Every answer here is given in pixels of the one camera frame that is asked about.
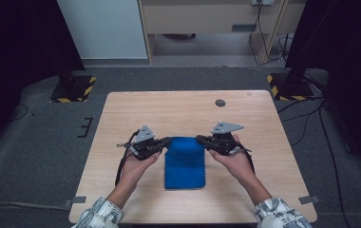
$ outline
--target forearm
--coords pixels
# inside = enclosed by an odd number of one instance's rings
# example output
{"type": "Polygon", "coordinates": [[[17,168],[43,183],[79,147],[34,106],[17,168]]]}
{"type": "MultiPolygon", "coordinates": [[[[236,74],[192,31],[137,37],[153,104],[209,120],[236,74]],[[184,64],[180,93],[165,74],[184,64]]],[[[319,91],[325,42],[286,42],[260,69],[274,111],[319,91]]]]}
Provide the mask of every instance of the forearm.
{"type": "Polygon", "coordinates": [[[106,199],[123,209],[131,194],[136,189],[136,186],[136,182],[123,179],[116,185],[106,199]]]}
{"type": "Polygon", "coordinates": [[[237,178],[237,180],[245,188],[254,205],[258,205],[260,202],[272,197],[272,195],[253,173],[247,173],[237,178]]]}

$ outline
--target wall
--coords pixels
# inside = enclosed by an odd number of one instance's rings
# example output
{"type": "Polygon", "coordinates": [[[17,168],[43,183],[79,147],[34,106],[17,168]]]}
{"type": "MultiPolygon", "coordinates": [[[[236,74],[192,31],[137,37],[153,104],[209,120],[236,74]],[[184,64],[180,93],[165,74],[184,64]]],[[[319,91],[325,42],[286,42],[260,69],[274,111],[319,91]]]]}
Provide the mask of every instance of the wall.
{"type": "Polygon", "coordinates": [[[137,0],[58,0],[82,59],[147,59],[137,0]]]}

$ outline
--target sleeve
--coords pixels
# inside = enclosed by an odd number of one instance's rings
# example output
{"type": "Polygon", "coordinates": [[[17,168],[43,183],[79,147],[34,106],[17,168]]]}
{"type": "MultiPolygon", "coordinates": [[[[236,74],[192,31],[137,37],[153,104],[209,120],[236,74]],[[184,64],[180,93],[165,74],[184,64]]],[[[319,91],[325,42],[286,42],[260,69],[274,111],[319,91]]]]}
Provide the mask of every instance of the sleeve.
{"type": "Polygon", "coordinates": [[[124,213],[105,198],[97,199],[91,208],[86,209],[77,224],[71,228],[118,228],[124,213]]]}
{"type": "Polygon", "coordinates": [[[271,198],[255,207],[257,228],[312,228],[312,225],[281,198],[271,198]]]}

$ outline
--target black strap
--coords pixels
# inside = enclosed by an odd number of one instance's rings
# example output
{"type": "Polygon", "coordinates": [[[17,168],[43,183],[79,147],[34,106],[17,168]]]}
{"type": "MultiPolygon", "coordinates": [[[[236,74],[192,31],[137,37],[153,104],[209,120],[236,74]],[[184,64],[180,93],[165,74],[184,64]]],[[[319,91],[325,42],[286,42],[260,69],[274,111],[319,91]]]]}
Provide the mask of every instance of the black strap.
{"type": "Polygon", "coordinates": [[[123,154],[123,157],[121,159],[121,162],[119,163],[119,167],[118,167],[118,173],[116,174],[116,179],[115,179],[115,186],[118,185],[119,183],[119,180],[121,179],[121,175],[122,175],[122,170],[124,169],[124,162],[126,162],[126,159],[127,159],[127,152],[131,146],[131,141],[133,140],[133,138],[139,134],[140,130],[137,130],[136,132],[134,132],[131,137],[130,137],[130,140],[124,144],[124,147],[125,147],[125,151],[124,151],[124,154],[123,154]]]}
{"type": "Polygon", "coordinates": [[[234,141],[234,143],[239,146],[239,148],[242,149],[243,153],[245,153],[246,157],[248,157],[248,161],[249,163],[251,164],[251,167],[252,167],[252,171],[254,171],[255,173],[255,167],[254,167],[254,162],[252,161],[252,156],[248,153],[248,149],[245,148],[245,146],[243,146],[240,142],[238,141],[234,141]]]}

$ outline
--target wooden table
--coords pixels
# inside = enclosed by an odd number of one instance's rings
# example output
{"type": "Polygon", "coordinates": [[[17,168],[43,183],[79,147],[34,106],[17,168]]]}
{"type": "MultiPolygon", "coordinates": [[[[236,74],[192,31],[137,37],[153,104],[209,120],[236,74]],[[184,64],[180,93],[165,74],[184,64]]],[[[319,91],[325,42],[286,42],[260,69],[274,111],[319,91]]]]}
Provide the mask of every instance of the wooden table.
{"type": "MultiPolygon", "coordinates": [[[[70,221],[76,222],[98,197],[111,192],[124,153],[116,144],[127,142],[143,124],[161,139],[209,136],[219,121],[244,125],[235,134],[253,151],[257,176],[273,196],[282,197],[309,221],[315,221],[314,206],[298,200],[309,194],[272,97],[264,90],[110,93],[76,194],[86,196],[86,202],[73,204],[70,221]],[[226,106],[216,106],[217,99],[226,106]]],[[[163,153],[142,176],[123,209],[122,223],[256,222],[254,205],[245,190],[208,152],[204,188],[166,191],[163,153]]]]}

